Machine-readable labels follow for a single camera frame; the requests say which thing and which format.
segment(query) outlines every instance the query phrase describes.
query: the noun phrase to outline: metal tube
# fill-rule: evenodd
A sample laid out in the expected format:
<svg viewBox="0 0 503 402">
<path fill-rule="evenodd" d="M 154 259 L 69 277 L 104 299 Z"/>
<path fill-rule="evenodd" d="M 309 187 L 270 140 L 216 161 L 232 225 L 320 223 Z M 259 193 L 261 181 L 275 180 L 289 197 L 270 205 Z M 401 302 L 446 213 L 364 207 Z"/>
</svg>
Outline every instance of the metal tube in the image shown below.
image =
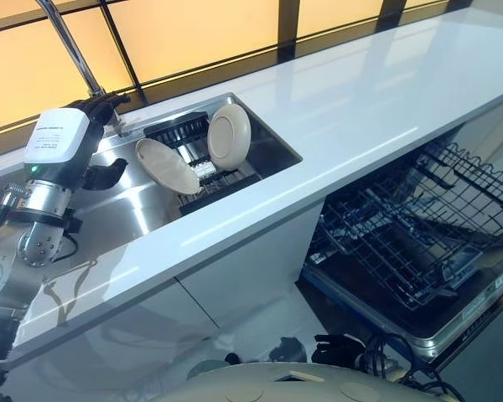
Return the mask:
<svg viewBox="0 0 503 402">
<path fill-rule="evenodd" d="M 67 25 L 65 25 L 64 19 L 61 17 L 60 12 L 52 3 L 52 0 L 35 0 L 39 6 L 43 9 L 44 13 L 47 14 L 49 21 L 54 26 L 54 29 L 58 33 L 63 42 L 64 46 L 67 48 L 70 57 L 76 65 L 76 68 L 80 71 L 80 74 L 86 82 L 89 94 L 91 97 L 104 95 L 104 89 L 96 81 L 95 76 L 91 73 L 90 67 L 87 65 L 84 56 L 79 51 L 78 46 L 76 46 L 75 40 L 71 36 Z"/>
</svg>

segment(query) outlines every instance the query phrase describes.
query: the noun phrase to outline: dishwasher rack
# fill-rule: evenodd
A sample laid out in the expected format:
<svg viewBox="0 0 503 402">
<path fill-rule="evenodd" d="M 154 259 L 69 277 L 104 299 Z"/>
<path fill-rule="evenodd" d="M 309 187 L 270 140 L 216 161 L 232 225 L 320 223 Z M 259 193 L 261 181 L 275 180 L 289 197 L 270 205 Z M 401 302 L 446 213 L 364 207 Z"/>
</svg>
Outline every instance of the dishwasher rack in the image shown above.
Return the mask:
<svg viewBox="0 0 503 402">
<path fill-rule="evenodd" d="M 443 140 L 326 202 L 309 259 L 352 255 L 402 305 L 456 296 L 503 247 L 503 172 Z"/>
</svg>

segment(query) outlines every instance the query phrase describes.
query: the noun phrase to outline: white plate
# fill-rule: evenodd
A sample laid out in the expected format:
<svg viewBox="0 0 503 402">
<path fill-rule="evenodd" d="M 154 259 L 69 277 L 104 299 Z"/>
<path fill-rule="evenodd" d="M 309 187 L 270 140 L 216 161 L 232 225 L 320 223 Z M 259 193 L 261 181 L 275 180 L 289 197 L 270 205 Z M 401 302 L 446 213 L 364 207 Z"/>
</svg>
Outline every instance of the white plate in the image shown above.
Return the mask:
<svg viewBox="0 0 503 402">
<path fill-rule="evenodd" d="M 200 180 L 194 170 L 170 147 L 144 138 L 136 143 L 136 155 L 148 175 L 158 184 L 181 194 L 195 194 Z"/>
<path fill-rule="evenodd" d="M 222 106 L 212 117 L 207 134 L 210 160 L 224 170 L 235 170 L 246 159 L 252 139 L 246 111 L 238 105 Z"/>
</svg>

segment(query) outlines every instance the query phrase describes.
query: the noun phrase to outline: black dish rack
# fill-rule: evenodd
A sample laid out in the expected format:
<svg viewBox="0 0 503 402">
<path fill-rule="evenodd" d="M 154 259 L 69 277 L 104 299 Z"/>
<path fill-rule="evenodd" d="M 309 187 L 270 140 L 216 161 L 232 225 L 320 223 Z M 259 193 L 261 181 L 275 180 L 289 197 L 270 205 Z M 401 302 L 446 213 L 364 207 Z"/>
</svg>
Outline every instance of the black dish rack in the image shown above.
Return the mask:
<svg viewBox="0 0 503 402">
<path fill-rule="evenodd" d="M 351 255 L 416 310 L 455 296 L 474 262 L 496 247 L 503 247 L 503 172 L 438 140 L 330 196 L 309 261 Z"/>
<path fill-rule="evenodd" d="M 182 215 L 190 214 L 261 180 L 248 161 L 230 172 L 214 166 L 210 161 L 207 145 L 208 119 L 206 112 L 195 111 L 143 130 L 146 138 L 174 149 L 200 178 L 200 191 L 197 194 L 178 195 Z"/>
</svg>

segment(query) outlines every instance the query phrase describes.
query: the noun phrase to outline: countertop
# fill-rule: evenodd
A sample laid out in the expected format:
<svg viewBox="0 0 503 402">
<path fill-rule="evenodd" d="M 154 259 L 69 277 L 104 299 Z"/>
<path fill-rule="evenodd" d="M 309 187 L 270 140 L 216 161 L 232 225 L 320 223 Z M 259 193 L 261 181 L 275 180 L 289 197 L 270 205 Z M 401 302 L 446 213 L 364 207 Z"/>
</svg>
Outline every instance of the countertop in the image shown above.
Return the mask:
<svg viewBox="0 0 503 402">
<path fill-rule="evenodd" d="M 36 296 L 13 361 L 503 101 L 503 16 L 467 8 L 166 100 L 135 122 L 232 92 L 303 161 L 102 255 Z M 0 159 L 20 163 L 22 152 Z"/>
</svg>

